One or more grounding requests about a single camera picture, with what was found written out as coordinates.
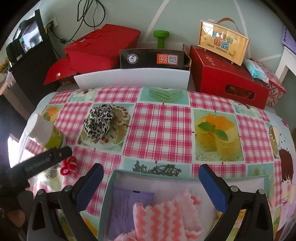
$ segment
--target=metal bolt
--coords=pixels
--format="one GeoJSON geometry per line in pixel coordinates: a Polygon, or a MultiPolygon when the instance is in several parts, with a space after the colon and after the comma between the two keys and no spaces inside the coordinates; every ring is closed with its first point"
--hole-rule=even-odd
{"type": "Polygon", "coordinates": [[[264,191],[263,189],[259,189],[258,192],[259,192],[261,195],[265,194],[265,191],[264,191]]]}
{"type": "Polygon", "coordinates": [[[64,190],[65,192],[68,192],[72,189],[72,186],[68,185],[68,186],[65,186],[64,190]]]}
{"type": "Polygon", "coordinates": [[[44,189],[40,189],[40,190],[37,192],[37,194],[38,194],[38,195],[42,195],[44,192],[45,192],[44,189]]]}
{"type": "Polygon", "coordinates": [[[239,188],[237,186],[231,186],[230,189],[233,192],[237,192],[239,190],[239,188]]]}

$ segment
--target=yellow sign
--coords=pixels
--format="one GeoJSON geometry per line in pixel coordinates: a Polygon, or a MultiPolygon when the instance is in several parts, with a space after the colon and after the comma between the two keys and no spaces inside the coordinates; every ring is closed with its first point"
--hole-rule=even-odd
{"type": "Polygon", "coordinates": [[[249,39],[221,25],[201,21],[198,46],[242,65],[249,39]]]}

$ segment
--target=cartoon girl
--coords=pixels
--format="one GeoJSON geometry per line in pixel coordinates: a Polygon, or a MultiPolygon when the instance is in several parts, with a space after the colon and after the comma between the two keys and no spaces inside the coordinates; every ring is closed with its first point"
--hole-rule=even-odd
{"type": "Polygon", "coordinates": [[[281,218],[278,227],[278,232],[274,238],[278,241],[286,224],[290,207],[293,204],[295,196],[295,185],[292,184],[293,180],[293,160],[291,154],[285,150],[279,150],[279,156],[281,158],[281,181],[282,181],[282,194],[281,194],[281,218]]]}

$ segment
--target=blue gripper pad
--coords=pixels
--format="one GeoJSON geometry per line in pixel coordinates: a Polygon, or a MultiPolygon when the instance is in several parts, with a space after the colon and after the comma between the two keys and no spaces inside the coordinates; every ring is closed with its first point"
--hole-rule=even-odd
{"type": "Polygon", "coordinates": [[[200,166],[198,170],[198,178],[216,210],[225,213],[230,198],[226,182],[222,178],[217,177],[207,164],[200,166]]]}
{"type": "Polygon", "coordinates": [[[89,204],[93,194],[97,190],[104,177],[104,168],[101,164],[96,163],[89,172],[81,178],[85,178],[86,182],[79,190],[76,196],[76,210],[85,210],[89,204]]]}

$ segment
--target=qr code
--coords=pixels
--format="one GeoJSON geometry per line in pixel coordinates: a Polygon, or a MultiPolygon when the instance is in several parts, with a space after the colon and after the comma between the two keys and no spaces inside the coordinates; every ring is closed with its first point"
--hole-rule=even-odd
{"type": "Polygon", "coordinates": [[[168,56],[168,63],[169,64],[177,64],[177,56],[176,55],[169,55],[168,56]]]}

